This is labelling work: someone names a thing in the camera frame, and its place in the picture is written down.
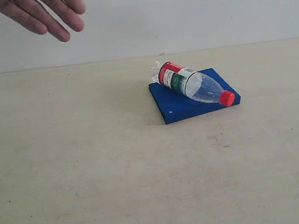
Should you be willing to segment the person's bare hand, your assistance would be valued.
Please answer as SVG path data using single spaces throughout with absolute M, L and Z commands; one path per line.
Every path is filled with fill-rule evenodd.
M 45 7 L 50 8 L 73 31 L 84 30 L 81 15 L 85 13 L 86 5 L 83 0 L 0 0 L 0 14 L 35 34 L 51 34 L 63 43 L 68 42 L 70 33 Z

